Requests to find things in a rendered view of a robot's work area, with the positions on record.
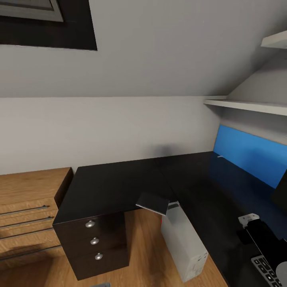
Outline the notebook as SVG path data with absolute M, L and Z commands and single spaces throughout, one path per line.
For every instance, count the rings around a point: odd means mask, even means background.
M 169 200 L 143 192 L 136 206 L 166 216 Z

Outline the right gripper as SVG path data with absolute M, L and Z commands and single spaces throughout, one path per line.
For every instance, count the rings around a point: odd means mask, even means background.
M 250 234 L 248 233 L 246 228 L 243 230 L 237 231 L 236 234 L 240 238 L 243 245 L 251 244 L 251 243 L 255 244 L 254 240 L 252 239 L 252 237 L 250 237 Z

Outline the keyboard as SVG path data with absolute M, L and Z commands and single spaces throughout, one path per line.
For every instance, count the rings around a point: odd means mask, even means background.
M 271 287 L 283 287 L 263 255 L 251 258 L 251 261 Z

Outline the monitor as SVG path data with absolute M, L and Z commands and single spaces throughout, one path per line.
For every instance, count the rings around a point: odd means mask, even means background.
M 287 170 L 270 198 L 277 206 L 287 211 Z

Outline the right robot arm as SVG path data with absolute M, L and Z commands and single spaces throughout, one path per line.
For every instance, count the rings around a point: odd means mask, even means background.
M 238 218 L 243 230 L 237 231 L 243 245 L 256 244 L 281 285 L 287 287 L 287 241 L 278 239 L 259 215 L 249 214 Z

